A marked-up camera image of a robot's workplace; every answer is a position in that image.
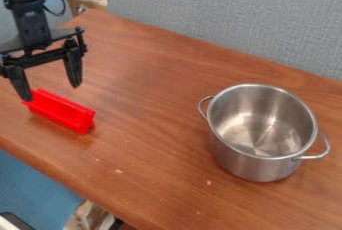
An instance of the cable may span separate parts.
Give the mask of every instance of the cable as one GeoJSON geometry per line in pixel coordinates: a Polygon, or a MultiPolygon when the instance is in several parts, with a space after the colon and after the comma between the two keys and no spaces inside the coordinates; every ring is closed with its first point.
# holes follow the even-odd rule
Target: cable
{"type": "Polygon", "coordinates": [[[46,10],[47,12],[50,12],[50,13],[51,13],[54,16],[57,16],[57,17],[63,16],[63,15],[66,14],[66,10],[67,10],[66,1],[65,1],[65,0],[61,0],[61,1],[62,1],[62,3],[63,3],[63,9],[62,9],[61,12],[54,12],[46,5],[43,6],[45,10],[46,10]]]}

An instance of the wooden tabletop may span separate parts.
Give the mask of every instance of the wooden tabletop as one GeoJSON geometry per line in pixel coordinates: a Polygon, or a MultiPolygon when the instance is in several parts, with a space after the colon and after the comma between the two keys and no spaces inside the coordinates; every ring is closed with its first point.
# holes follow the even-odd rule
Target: wooden tabletop
{"type": "MultiPolygon", "coordinates": [[[[63,62],[29,78],[97,110],[97,128],[79,135],[30,113],[2,79],[2,149],[138,229],[341,229],[342,84],[103,11],[77,25],[90,49],[83,85],[70,87],[63,62]],[[328,157],[278,182],[233,176],[209,149],[197,104],[241,83],[296,93],[332,142],[328,157]]],[[[309,154],[321,151],[317,141],[309,154]]]]}

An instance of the pot handle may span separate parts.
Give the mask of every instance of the pot handle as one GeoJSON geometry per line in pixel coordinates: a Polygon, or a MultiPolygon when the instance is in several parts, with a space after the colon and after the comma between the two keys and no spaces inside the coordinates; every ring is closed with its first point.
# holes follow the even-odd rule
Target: pot handle
{"type": "Polygon", "coordinates": [[[305,156],[300,156],[300,157],[297,157],[297,158],[293,159],[294,161],[296,161],[296,160],[321,159],[321,158],[324,158],[324,157],[328,155],[328,153],[329,153],[329,151],[330,151],[330,144],[329,144],[326,135],[325,135],[324,133],[321,133],[321,132],[318,133],[318,135],[320,135],[320,137],[321,137],[321,138],[324,139],[324,141],[325,141],[326,151],[325,151],[322,154],[320,154],[320,155],[305,155],[305,156]]]}
{"type": "Polygon", "coordinates": [[[208,101],[208,100],[210,100],[210,99],[213,99],[214,98],[214,96],[209,96],[209,97],[206,97],[206,98],[204,98],[201,101],[200,101],[200,103],[198,103],[198,111],[200,111],[200,113],[201,113],[201,115],[204,116],[204,118],[208,120],[208,116],[206,116],[206,114],[205,114],[205,112],[204,112],[204,110],[202,110],[202,105],[204,105],[204,103],[208,101]]]}

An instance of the red block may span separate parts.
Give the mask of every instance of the red block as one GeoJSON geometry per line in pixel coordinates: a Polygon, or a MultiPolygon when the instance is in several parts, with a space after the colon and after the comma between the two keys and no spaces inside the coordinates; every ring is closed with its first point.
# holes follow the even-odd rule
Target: red block
{"type": "Polygon", "coordinates": [[[95,126],[94,116],[97,112],[93,109],[43,89],[33,90],[33,95],[34,101],[23,101],[31,112],[81,134],[86,134],[90,128],[95,126]]]}

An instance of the stainless steel pot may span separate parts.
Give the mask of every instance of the stainless steel pot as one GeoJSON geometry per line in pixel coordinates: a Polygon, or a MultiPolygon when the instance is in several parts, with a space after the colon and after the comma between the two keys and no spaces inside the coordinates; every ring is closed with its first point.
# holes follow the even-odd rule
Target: stainless steel pot
{"type": "Polygon", "coordinates": [[[200,112],[209,122],[212,148],[229,172],[250,181],[286,178],[305,159],[320,159],[330,150],[305,156],[313,145],[318,126],[314,114],[301,99],[284,89],[242,84],[202,99],[200,112]],[[208,115],[204,102],[212,100],[208,115]]]}

